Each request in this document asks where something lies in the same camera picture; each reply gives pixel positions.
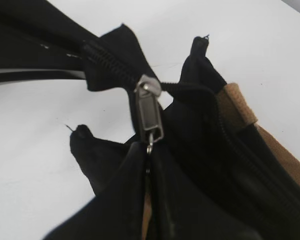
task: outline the black bag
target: black bag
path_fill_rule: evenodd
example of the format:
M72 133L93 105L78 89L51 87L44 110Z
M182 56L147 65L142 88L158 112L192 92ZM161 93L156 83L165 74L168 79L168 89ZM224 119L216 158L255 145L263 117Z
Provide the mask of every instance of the black bag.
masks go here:
M0 82L84 72L89 91L126 90L136 132L126 144L94 138L84 125L71 134L71 152L97 196L46 240L141 239L147 196L147 239L300 240L300 186L254 122L238 130L229 120L219 95L227 83L205 57L208 37L194 39L180 82L162 83L125 25L98 38L33 2L40 14L27 23L31 9L0 2L0 45L10 50L0 52L0 69L9 69ZM164 111L161 91L174 98Z

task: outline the metal zipper pull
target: metal zipper pull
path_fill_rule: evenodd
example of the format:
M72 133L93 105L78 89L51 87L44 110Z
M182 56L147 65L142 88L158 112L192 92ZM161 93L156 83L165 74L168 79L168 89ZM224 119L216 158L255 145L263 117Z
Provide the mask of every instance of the metal zipper pull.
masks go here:
M147 75L142 75L134 90L136 108L140 128L140 138L148 143L147 153L150 154L153 144L164 137L158 97L162 89L160 82Z

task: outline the zipper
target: zipper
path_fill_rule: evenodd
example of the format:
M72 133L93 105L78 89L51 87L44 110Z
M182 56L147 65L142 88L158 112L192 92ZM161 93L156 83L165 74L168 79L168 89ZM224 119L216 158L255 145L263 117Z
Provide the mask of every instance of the zipper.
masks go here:
M211 92L208 88L204 86L193 85L190 83L161 83L162 90L167 92L173 91L184 91L186 89L203 89L205 91ZM218 109L217 102L214 103L215 108ZM277 200L282 204L282 206L286 209L287 213L292 215L295 220L300 224L300 209L296 209L295 206L300 206L300 202L297 199L288 199L287 194L284 194L283 191L279 192L278 189L284 189L284 187L280 185L276 185L273 180L270 180L268 176L262 173L262 171L253 163L242 151L233 143L227 134L224 124L222 121L222 117L219 111L215 111L217 119L218 130L220 131L222 137L227 142L229 148L245 163L245 165L263 182L266 187L272 192L276 193Z
M131 90L136 87L136 83L139 81L142 74L136 73L135 70L132 70L128 65L124 64L122 61L118 60L118 58L107 51L105 48L100 45L94 45L93 48L91 46L85 46L88 58L94 62L95 64L100 64L105 69L107 69L110 73L114 74L116 77L120 78L122 84L124 86L129 86ZM191 89L202 89L206 92L213 93L204 86L194 85L191 83L161 83L161 88L163 91L174 92L174 91L184 91ZM259 169L256 166L256 163L252 162L242 151L233 143L229 135L227 134L224 124L222 121L222 117L218 111L218 104L216 100L214 100L214 107L217 109L215 119L217 120L218 130L227 143L229 149L241 160L244 165L250 169L258 179L266 186L266 188L271 191L277 200L284 207L286 213L293 216L295 222L300 224L300 202L293 198L287 190L287 193L284 193L284 187L280 185L278 182L275 182L271 179L270 176L265 175L264 169Z

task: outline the tan trim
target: tan trim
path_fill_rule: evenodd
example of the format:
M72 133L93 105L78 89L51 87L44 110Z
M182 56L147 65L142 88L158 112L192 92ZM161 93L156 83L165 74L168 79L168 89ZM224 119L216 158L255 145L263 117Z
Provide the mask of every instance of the tan trim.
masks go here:
M143 219L142 219L142 240L146 240L149 223L152 217L152 205L150 189L146 186L146 192L144 194L144 206L143 206Z
M300 162L261 126L256 125L256 128L276 159L300 186Z
M222 117L234 132L239 132L258 121L241 94L238 84L227 84L216 98Z
M271 134L257 125L257 118L248 107L245 98L235 83L226 85L216 96L220 113L228 127L235 133L251 124L255 124L258 132L273 155L300 186L300 162L285 149Z

